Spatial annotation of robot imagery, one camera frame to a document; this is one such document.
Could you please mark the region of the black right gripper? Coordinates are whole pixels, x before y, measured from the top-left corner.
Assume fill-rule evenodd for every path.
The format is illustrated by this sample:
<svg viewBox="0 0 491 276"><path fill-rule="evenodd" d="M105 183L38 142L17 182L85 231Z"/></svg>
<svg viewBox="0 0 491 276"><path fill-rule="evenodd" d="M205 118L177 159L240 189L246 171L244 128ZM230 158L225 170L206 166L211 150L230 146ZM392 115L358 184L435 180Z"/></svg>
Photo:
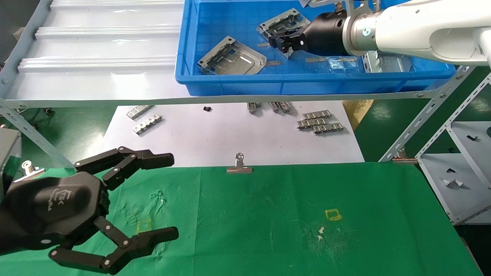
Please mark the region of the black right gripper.
<svg viewBox="0 0 491 276"><path fill-rule="evenodd" d="M304 50L318 56L346 56L343 28L346 11L319 14L305 30L287 30L272 34L269 44L281 53Z"/></svg>

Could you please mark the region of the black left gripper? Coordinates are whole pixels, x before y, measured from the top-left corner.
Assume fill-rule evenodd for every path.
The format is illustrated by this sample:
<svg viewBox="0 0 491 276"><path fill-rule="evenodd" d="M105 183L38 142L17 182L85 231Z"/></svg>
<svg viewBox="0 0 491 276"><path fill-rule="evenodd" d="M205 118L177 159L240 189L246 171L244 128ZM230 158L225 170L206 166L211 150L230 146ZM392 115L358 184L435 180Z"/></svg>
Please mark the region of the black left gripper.
<svg viewBox="0 0 491 276"><path fill-rule="evenodd" d="M133 259L151 255L159 243L178 239L179 232L177 227L167 227L127 237L104 218L110 203L107 190L117 189L139 169L173 165L171 153L154 154L149 149L135 151L121 146L76 161L79 173L72 176L12 184L1 200L1 255L60 245L49 253L58 265L116 275ZM103 171L107 173L102 181L94 176ZM116 245L111 254L72 250L98 231Z"/></svg>

